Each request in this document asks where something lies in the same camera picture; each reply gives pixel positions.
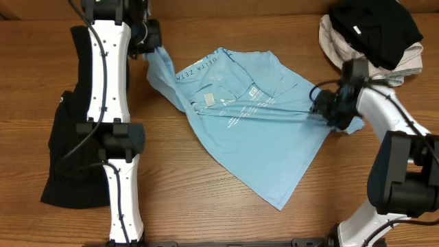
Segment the gray cloth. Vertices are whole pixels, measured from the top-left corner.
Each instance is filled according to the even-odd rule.
[[[363,53],[354,50],[346,43],[343,36],[333,29],[328,14],[325,14],[320,20],[319,43],[329,60],[339,69],[347,60],[365,57]],[[381,67],[376,68],[369,62],[369,76],[374,79],[386,78],[389,80],[390,86],[400,86],[404,83],[405,76],[422,71],[423,61],[420,57],[422,51],[423,46],[420,43],[414,43],[405,50],[403,58],[396,69],[392,71]]]

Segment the clothing tag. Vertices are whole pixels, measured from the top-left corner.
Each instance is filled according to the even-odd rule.
[[[207,107],[213,106],[215,104],[215,99],[213,99],[213,94],[212,93],[206,93],[204,95],[204,99],[206,100],[206,106]]]
[[[358,29],[357,26],[354,26],[354,30],[357,32],[357,34],[361,34],[361,31]]]

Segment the wooden table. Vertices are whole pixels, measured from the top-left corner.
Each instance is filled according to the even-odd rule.
[[[396,88],[426,128],[439,133],[439,14],[415,14],[425,39],[420,75]],[[313,83],[339,77],[318,44],[320,16],[181,19],[161,22],[179,71],[218,47],[271,50]],[[72,210],[41,203],[49,173],[47,142],[64,90],[78,79],[69,28],[77,21],[0,22],[0,246],[80,246],[105,242],[110,209]],[[134,61],[129,106],[147,144],[139,166],[139,204],[149,241],[289,240],[326,235],[366,199],[379,149],[370,125],[331,134],[282,211],[262,200],[204,150],[184,114],[146,81]],[[425,214],[432,220],[439,214]],[[438,246],[439,227],[398,226],[390,246]]]

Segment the stack of clothes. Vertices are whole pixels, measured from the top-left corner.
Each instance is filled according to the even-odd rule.
[[[319,43],[332,63],[366,57],[369,74],[400,86],[422,71],[423,39],[410,13],[395,0],[343,0],[320,20]]]

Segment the folded clothes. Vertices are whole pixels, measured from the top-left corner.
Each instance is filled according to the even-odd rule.
[[[164,48],[147,59],[150,84],[186,113],[212,157],[281,210],[331,131],[308,113],[313,84],[270,51],[219,48],[177,74]],[[363,124],[355,118],[346,131]]]
[[[332,26],[375,67],[394,70],[404,51],[423,39],[410,13],[395,0],[343,0],[329,9]]]
[[[365,55],[353,49],[344,37],[333,29],[329,15],[326,14],[320,20],[319,43],[323,52],[329,60],[342,68],[343,62],[353,58],[361,58]],[[404,76],[420,73],[423,68],[423,61],[420,54],[423,46],[416,42],[404,51],[403,57],[394,70],[387,70],[382,67],[376,68],[369,62],[369,75],[375,79],[388,79],[390,86],[400,86],[404,83]]]

